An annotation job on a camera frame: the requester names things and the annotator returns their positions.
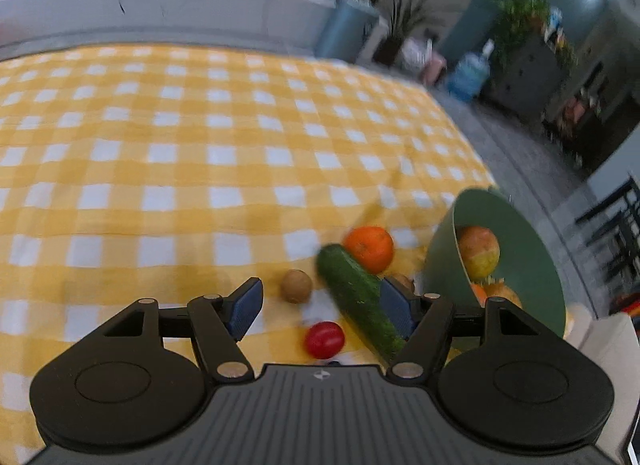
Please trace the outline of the yellow green apple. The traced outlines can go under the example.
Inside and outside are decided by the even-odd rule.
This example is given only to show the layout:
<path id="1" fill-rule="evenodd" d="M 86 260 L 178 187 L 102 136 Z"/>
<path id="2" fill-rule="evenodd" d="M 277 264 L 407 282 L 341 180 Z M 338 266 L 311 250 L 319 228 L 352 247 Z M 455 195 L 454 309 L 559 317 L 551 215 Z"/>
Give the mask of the yellow green apple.
<path id="1" fill-rule="evenodd" d="M 516 307 L 523 308 L 521 299 L 518 298 L 518 294 L 514 292 L 513 289 L 510 289 L 510 287 L 506 285 L 505 281 L 497 281 L 487 284 L 484 289 L 487 297 L 501 297 L 509 300 L 510 303 L 513 303 Z"/>

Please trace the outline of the green cucumber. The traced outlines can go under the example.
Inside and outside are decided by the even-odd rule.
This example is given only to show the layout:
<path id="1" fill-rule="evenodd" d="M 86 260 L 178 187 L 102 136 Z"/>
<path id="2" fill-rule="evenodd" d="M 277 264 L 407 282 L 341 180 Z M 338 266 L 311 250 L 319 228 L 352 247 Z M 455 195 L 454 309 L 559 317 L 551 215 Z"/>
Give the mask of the green cucumber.
<path id="1" fill-rule="evenodd" d="M 316 257 L 320 280 L 326 284 L 334 303 L 355 323 L 372 350 L 390 363 L 405 346 L 380 306 L 378 277 L 363 269 L 340 244 L 323 246 Z"/>

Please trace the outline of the yellow white checkered tablecloth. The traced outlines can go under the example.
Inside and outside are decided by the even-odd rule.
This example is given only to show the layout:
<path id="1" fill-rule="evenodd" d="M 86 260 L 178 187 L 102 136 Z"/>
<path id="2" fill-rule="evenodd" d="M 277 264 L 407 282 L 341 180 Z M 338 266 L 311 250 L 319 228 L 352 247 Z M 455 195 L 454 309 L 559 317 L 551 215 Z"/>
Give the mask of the yellow white checkered tablecloth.
<path id="1" fill-rule="evenodd" d="M 306 328 L 341 313 L 321 285 L 283 301 L 286 272 L 370 224 L 413 277 L 457 195 L 492 181 L 423 88 L 342 63 L 157 45 L 3 62 L 2 462 L 40 448 L 35 373 L 134 300 L 259 277 L 243 352 L 304 363 Z"/>

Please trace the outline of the pink small heater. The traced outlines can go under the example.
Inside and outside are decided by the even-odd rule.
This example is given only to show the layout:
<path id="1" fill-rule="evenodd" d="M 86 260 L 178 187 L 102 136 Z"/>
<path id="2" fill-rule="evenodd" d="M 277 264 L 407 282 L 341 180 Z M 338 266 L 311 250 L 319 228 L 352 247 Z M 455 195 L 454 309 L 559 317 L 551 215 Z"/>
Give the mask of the pink small heater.
<path id="1" fill-rule="evenodd" d="M 440 77 L 446 73 L 447 60 L 437 52 L 433 52 L 420 75 L 422 84 L 427 87 L 436 86 Z"/>

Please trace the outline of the grey blue trash bin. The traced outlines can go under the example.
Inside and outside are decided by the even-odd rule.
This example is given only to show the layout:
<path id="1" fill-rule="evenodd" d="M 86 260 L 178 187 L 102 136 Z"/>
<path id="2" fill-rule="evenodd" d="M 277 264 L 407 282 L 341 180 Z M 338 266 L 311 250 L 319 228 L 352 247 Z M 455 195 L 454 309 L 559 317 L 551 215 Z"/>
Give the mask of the grey blue trash bin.
<path id="1" fill-rule="evenodd" d="M 314 46 L 314 56 L 355 63 L 379 18 L 370 4 L 340 0 Z"/>

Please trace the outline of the blue water jug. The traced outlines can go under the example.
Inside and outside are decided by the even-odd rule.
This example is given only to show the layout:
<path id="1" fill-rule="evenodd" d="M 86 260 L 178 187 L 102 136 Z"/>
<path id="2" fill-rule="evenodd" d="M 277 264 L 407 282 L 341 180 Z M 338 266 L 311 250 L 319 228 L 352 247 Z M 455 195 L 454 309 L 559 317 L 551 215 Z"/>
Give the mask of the blue water jug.
<path id="1" fill-rule="evenodd" d="M 480 94 L 490 76 L 490 57 L 494 49 L 495 43 L 488 39 L 480 52 L 462 56 L 446 82 L 448 92 L 457 100 L 469 103 Z"/>

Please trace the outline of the dark grey drawer cabinet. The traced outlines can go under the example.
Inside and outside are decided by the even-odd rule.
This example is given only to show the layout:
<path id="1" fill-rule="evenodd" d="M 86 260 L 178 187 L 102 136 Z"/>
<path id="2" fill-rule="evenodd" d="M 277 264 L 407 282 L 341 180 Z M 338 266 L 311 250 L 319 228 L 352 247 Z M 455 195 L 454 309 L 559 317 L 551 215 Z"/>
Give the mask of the dark grey drawer cabinet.
<path id="1" fill-rule="evenodd" d="M 492 77 L 484 93 L 491 105 L 526 121 L 537 119 L 568 73 L 552 47 L 531 35 Z"/>

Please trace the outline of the brown round kiwi fruit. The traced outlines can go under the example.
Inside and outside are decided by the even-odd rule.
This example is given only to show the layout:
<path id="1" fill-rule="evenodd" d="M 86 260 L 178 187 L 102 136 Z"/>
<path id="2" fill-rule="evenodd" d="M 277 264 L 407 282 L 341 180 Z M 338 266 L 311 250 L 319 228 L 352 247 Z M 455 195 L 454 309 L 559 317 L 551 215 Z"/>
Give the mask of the brown round kiwi fruit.
<path id="1" fill-rule="evenodd" d="M 299 269 L 286 272 L 280 283 L 280 296 L 288 303 L 308 303 L 313 290 L 310 276 Z"/>

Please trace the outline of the green trailing ivy plant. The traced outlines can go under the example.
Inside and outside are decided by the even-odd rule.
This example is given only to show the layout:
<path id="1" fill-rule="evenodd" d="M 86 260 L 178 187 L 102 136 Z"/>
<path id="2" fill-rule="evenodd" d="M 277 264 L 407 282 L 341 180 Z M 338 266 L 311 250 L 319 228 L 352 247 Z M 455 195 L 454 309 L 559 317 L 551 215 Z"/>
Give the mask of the green trailing ivy plant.
<path id="1" fill-rule="evenodd" d="M 578 64 L 558 8 L 547 0 L 495 0 L 495 3 L 498 13 L 491 27 L 491 39 L 495 43 L 491 57 L 494 74 L 504 72 L 515 53 L 534 37 L 553 52 L 565 72 Z"/>

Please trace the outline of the red tomato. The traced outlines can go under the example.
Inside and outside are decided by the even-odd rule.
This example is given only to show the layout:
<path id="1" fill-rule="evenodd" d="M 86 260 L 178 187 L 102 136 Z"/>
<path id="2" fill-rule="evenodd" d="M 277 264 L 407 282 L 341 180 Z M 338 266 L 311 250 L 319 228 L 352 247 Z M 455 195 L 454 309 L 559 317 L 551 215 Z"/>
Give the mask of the red tomato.
<path id="1" fill-rule="evenodd" d="M 341 326 L 334 322 L 319 322 L 308 329 L 304 347 L 308 355 L 317 360 L 329 360 L 340 353 L 345 344 Z"/>

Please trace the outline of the green plastic bowl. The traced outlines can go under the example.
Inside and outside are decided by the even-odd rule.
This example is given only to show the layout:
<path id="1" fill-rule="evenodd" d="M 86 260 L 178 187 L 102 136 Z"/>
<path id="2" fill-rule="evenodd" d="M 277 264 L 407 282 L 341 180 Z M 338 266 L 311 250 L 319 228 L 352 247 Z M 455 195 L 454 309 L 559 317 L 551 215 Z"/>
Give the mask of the green plastic bowl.
<path id="1" fill-rule="evenodd" d="M 484 226 L 500 245 L 498 267 L 487 279 L 471 281 L 460 258 L 457 229 Z M 501 297 L 480 307 L 471 283 L 485 287 L 505 281 L 523 308 Z M 528 221 L 499 193 L 468 188 L 451 205 L 427 248 L 423 290 L 454 304 L 458 337 L 478 336 L 503 352 L 524 359 L 555 358 L 570 350 L 563 339 L 565 301 L 555 265 Z"/>

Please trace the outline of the white plastic bag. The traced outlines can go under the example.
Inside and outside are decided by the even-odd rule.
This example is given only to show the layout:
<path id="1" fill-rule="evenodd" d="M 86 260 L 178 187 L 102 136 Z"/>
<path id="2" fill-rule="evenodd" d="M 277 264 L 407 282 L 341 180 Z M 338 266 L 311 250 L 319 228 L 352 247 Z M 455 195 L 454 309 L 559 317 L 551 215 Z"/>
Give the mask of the white plastic bag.
<path id="1" fill-rule="evenodd" d="M 407 38 L 400 49 L 400 65 L 410 73 L 420 73 L 433 57 L 431 39 Z"/>

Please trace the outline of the large orange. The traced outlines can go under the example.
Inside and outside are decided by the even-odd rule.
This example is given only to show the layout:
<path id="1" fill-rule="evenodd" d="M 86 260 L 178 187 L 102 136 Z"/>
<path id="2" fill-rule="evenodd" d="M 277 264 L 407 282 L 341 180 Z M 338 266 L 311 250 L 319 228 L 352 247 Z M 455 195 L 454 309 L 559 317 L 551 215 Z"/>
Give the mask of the large orange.
<path id="1" fill-rule="evenodd" d="M 471 283 L 471 289 L 480 307 L 485 307 L 487 301 L 487 294 L 484 287 L 477 283 Z"/>

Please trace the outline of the red yellow apple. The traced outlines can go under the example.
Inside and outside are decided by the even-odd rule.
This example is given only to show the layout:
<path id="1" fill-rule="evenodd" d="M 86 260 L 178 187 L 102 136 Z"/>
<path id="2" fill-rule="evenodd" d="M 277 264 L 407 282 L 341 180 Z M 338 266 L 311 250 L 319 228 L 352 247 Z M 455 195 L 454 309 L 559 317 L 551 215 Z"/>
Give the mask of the red yellow apple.
<path id="1" fill-rule="evenodd" d="M 471 281 L 487 279 L 498 267 L 500 245 L 488 228 L 478 225 L 459 228 L 457 242 L 461 261 Z"/>

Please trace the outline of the potted long leaf plant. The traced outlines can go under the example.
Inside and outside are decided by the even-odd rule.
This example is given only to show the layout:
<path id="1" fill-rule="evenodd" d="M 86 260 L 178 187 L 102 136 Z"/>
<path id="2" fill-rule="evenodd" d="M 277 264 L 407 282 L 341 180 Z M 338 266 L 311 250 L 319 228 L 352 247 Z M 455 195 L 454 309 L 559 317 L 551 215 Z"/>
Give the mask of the potted long leaf plant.
<path id="1" fill-rule="evenodd" d="M 376 64 L 392 66 L 410 34 L 421 25 L 438 25 L 442 19 L 431 0 L 390 0 L 386 12 L 386 36 L 376 47 L 372 60 Z"/>

